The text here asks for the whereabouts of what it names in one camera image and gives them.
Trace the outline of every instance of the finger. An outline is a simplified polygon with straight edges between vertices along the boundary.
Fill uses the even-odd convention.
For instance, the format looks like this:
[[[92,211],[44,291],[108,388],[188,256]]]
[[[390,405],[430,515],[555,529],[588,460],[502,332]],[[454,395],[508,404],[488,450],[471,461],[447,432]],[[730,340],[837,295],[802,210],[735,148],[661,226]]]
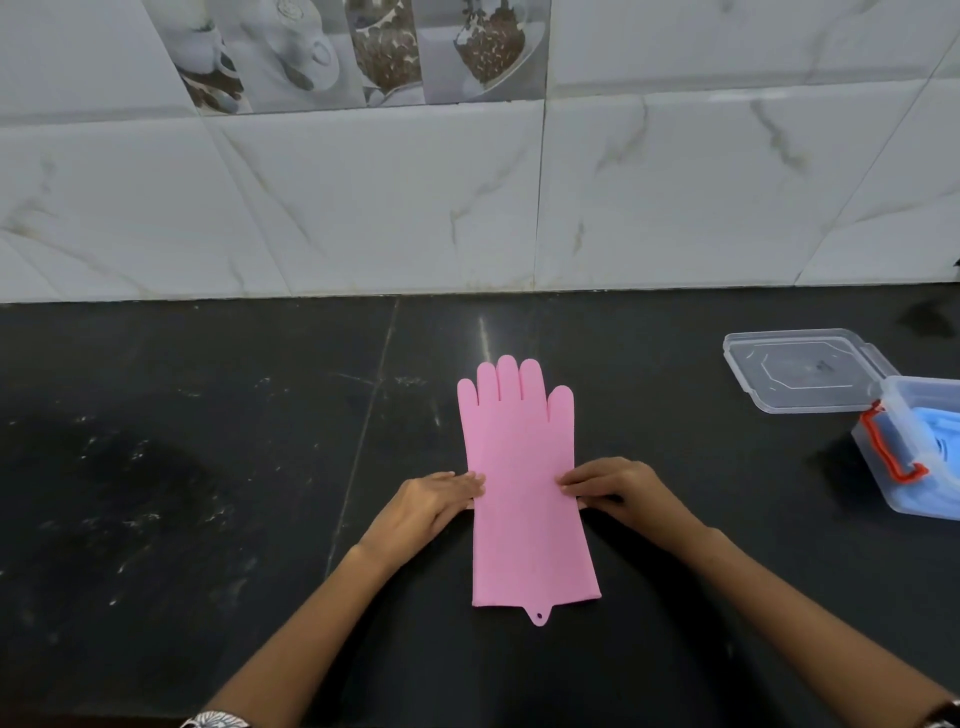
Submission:
[[[616,495],[619,486],[619,478],[616,473],[609,475],[600,475],[592,477],[590,480],[584,480],[579,483],[560,486],[568,496],[612,496]]]
[[[546,403],[547,419],[554,427],[569,431],[573,435],[573,392],[569,387],[560,386],[550,393]]]
[[[500,384],[500,401],[520,401],[520,369],[509,354],[496,362],[496,380]]]
[[[471,503],[473,503],[473,501],[468,500],[465,503],[453,503],[446,506],[446,508],[437,515],[437,518],[435,518],[433,523],[430,525],[430,537],[436,538],[437,534],[443,531],[450,524],[450,522],[457,517],[458,513],[463,513],[465,510],[467,510],[468,505]]]
[[[483,484],[486,480],[485,475],[470,472],[437,483],[437,492],[440,494],[440,509],[443,510],[454,503],[463,503],[466,507],[467,501],[471,498],[480,497],[484,494]]]
[[[579,497],[577,498],[577,506],[581,510],[584,508],[593,508],[598,511],[603,511],[606,514],[613,516],[618,521],[623,521],[623,519],[620,518],[620,516],[623,514],[623,505],[621,503],[614,503],[612,500],[604,497]]]
[[[520,364],[520,397],[530,409],[546,417],[546,389],[543,386],[543,371],[534,359]]]
[[[583,480],[590,480],[592,477],[597,477],[598,475],[612,473],[619,463],[620,459],[615,457],[601,457],[599,460],[590,460],[579,468],[574,468],[569,473],[564,473],[557,478],[557,482],[561,485],[571,485]]]
[[[490,406],[500,399],[500,385],[496,381],[496,367],[485,361],[477,367],[477,398],[480,407]]]
[[[477,408],[479,400],[477,399],[477,388],[469,379],[461,379],[457,382],[457,401],[460,403],[460,418],[463,419],[465,413],[472,412]]]

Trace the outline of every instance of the printed tile image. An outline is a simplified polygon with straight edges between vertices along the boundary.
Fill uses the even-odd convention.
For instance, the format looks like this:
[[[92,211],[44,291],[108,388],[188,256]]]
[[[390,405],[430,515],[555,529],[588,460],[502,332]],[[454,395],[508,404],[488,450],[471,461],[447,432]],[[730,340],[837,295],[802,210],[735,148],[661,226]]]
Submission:
[[[542,99],[550,0],[415,0],[429,104]]]
[[[204,0],[143,0],[143,5],[197,109],[206,113],[251,110]]]
[[[201,112],[309,111],[364,104],[341,0],[144,0],[144,4],[182,77],[184,57],[192,61],[205,53],[204,38],[194,30],[195,17],[202,17],[204,27],[220,40],[222,65],[233,71],[243,103],[231,106],[216,94],[214,101],[221,103],[211,104],[205,97],[197,103],[195,98]],[[195,79],[184,77],[184,82]]]
[[[344,0],[367,105],[423,104],[412,0]]]

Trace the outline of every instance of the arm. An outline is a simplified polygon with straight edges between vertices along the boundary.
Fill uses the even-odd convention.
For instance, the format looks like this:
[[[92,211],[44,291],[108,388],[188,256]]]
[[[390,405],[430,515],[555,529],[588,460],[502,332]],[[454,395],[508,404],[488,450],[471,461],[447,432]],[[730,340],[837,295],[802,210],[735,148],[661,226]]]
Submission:
[[[703,525],[649,466],[604,458],[559,482],[705,578],[851,728],[914,728],[953,699]]]
[[[407,480],[287,622],[204,708],[255,728],[295,728],[350,631],[388,579],[483,493],[483,475]]]

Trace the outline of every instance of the black granite surface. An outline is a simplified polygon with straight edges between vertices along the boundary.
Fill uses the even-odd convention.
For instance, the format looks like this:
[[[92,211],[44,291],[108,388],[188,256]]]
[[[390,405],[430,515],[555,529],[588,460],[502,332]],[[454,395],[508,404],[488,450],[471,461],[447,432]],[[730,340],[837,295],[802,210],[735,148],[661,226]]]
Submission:
[[[573,389],[579,461],[646,460],[759,561],[960,689],[960,524],[890,511],[854,415],[764,414],[722,356],[732,331],[826,327],[904,374],[960,377],[951,286],[2,308],[0,700],[200,705],[404,478],[464,467],[456,381],[504,353]],[[722,599],[599,514],[602,599],[542,628],[471,608],[470,519],[376,600],[308,722],[832,723]]]

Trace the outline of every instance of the hand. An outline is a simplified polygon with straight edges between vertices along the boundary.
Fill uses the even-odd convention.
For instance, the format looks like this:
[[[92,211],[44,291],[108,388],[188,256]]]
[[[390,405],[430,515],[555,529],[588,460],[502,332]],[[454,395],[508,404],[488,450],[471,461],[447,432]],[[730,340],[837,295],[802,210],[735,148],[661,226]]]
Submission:
[[[407,480],[373,519],[359,546],[387,573],[394,573],[483,495],[484,476],[433,473]]]
[[[645,463],[604,457],[561,475],[557,482],[583,507],[610,514],[675,556],[707,531]]]

